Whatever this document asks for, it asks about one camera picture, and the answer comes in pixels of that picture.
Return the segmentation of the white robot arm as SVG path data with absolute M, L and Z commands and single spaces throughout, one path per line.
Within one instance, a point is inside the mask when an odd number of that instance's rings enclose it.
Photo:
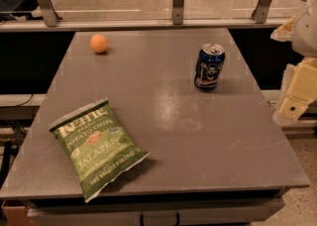
M 286 66 L 281 94 L 273 110 L 272 119 L 276 124 L 290 125 L 317 100 L 317 0 L 307 0 L 270 37 L 291 42 L 292 49 L 303 56 L 299 64 Z

